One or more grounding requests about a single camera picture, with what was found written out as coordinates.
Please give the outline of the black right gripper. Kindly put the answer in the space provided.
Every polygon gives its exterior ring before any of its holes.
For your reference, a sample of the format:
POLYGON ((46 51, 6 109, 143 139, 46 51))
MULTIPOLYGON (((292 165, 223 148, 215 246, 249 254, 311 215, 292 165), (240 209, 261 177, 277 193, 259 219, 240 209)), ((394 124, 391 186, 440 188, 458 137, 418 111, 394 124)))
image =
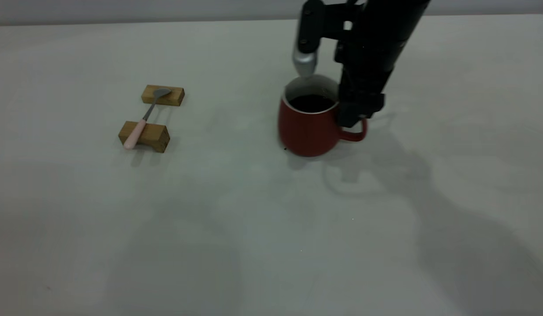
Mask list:
POLYGON ((363 40, 341 37, 334 60, 342 65, 339 95, 339 126, 351 128, 385 106, 384 88, 406 46, 406 39, 363 40))

